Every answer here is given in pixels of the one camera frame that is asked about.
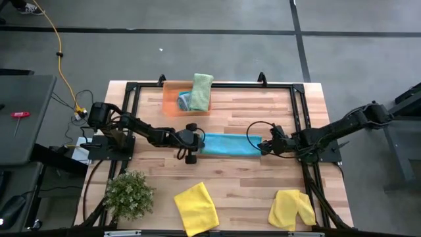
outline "folded cloth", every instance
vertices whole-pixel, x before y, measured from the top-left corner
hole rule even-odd
[[[177,98],[178,108],[183,111],[189,111],[191,91],[190,92],[180,92]]]
[[[316,216],[308,195],[299,190],[279,190],[270,208],[268,220],[276,227],[294,231],[297,212],[306,225],[316,224]]]
[[[182,216],[187,236],[210,230],[219,225],[216,209],[203,182],[174,197]]]
[[[257,147],[261,136],[249,135],[250,142]],[[246,135],[206,133],[205,147],[200,153],[207,155],[261,156],[259,150],[250,145]]]
[[[213,76],[195,73],[191,90],[190,109],[208,111]]]

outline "orange bin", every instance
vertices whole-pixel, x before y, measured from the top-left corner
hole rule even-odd
[[[162,111],[165,115],[171,117],[178,116],[207,116],[211,113],[211,99],[209,98],[208,111],[183,111],[178,107],[177,98],[180,92],[191,91],[193,88],[192,81],[165,81],[164,82],[164,98],[162,101]]]

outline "red screwdriver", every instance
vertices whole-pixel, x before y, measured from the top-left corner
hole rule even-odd
[[[31,114],[29,112],[14,112],[11,113],[12,118],[18,118],[18,124],[16,124],[16,128],[14,129],[14,135],[13,137],[16,137],[16,132],[18,132],[19,122],[21,118],[25,118],[30,116]]]

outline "blue cloth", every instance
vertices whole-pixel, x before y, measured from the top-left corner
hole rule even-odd
[[[262,142],[261,136],[249,135],[253,145]],[[206,133],[205,147],[201,154],[206,155],[233,155],[233,156],[261,156],[258,149],[252,147],[246,135],[239,134],[211,134]]]
[[[183,111],[189,111],[189,103],[190,103],[191,91],[188,92],[180,92],[177,98],[178,108]]]

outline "green towel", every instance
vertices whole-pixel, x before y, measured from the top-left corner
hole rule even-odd
[[[193,89],[191,90],[190,109],[207,111],[211,98],[213,76],[195,73]]]

